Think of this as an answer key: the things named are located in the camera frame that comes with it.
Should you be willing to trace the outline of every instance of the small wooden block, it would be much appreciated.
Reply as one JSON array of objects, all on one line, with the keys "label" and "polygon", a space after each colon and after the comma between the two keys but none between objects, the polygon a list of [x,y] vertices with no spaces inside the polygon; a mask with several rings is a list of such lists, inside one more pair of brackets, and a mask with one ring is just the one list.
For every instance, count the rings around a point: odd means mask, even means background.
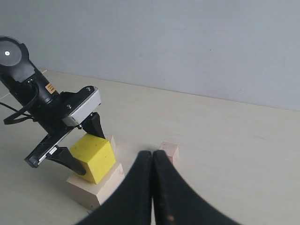
[{"label": "small wooden block", "polygon": [[117,189],[124,177],[122,164],[119,162],[112,166],[98,184],[92,184],[76,174],[72,174],[67,179],[69,194],[77,203],[94,210]]},{"label": "small wooden block", "polygon": [[81,178],[94,184],[98,184],[116,162],[109,141],[94,135],[84,135],[70,152],[86,170]]},{"label": "small wooden block", "polygon": [[159,150],[164,150],[173,165],[179,160],[179,148],[176,144],[171,144],[168,142],[162,142]]},{"label": "small wooden block", "polygon": [[116,153],[117,145],[116,145],[116,142],[115,142],[115,140],[114,140],[113,135],[105,135],[105,138],[106,138],[107,140],[109,140],[109,142],[110,142],[110,144],[111,144],[111,146],[112,146],[112,151],[113,151],[113,153],[115,154],[115,153]]}]

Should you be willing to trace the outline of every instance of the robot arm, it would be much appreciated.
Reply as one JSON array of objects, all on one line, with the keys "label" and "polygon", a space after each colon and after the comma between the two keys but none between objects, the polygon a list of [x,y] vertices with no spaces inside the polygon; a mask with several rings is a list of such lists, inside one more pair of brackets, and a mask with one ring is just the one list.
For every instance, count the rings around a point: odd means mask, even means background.
[{"label": "robot arm", "polygon": [[93,112],[101,104],[98,88],[87,86],[77,93],[58,93],[30,61],[25,44],[4,36],[0,37],[0,81],[23,106],[4,119],[4,123],[33,119],[48,133],[25,161],[37,168],[44,159],[49,159],[84,175],[86,171],[80,162],[73,158],[68,148],[58,144],[74,128],[105,138],[100,116]]}]

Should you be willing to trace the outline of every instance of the black curved object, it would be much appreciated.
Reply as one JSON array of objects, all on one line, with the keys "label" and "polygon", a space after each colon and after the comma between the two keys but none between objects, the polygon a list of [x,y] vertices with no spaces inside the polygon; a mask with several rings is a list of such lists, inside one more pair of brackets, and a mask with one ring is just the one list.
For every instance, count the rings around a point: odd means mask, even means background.
[{"label": "black curved object", "polygon": [[157,225],[238,225],[193,191],[162,150],[153,153],[152,178]]},{"label": "black curved object", "polygon": [[150,151],[140,151],[128,175],[102,206],[77,225],[150,225]]}]

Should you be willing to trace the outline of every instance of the yellow cube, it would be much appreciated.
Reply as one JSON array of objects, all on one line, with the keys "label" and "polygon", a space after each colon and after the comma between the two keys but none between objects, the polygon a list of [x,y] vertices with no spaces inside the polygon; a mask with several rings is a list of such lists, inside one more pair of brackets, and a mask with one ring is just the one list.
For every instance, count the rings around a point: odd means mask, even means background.
[{"label": "yellow cube", "polygon": [[84,135],[70,152],[86,170],[80,177],[94,184],[98,184],[116,162],[109,141],[94,135]]}]

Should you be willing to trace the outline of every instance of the white table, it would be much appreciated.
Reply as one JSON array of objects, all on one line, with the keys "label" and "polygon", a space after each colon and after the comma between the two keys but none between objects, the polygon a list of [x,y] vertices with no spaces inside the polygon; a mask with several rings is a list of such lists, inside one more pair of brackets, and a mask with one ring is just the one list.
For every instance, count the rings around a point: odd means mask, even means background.
[{"label": "white table", "polygon": [[[177,143],[181,175],[226,215],[244,225],[300,224],[299,112],[51,71],[45,76],[58,91],[99,87],[97,111],[104,132],[115,136],[125,172],[138,151]],[[0,94],[7,94],[2,86]],[[11,95],[1,101],[20,108]],[[11,113],[0,107],[1,120]],[[70,225],[88,215],[66,193],[70,170],[47,160],[38,169],[24,162],[45,135],[37,123],[0,123],[0,129],[0,224]],[[83,134],[73,131],[61,146]]]}]

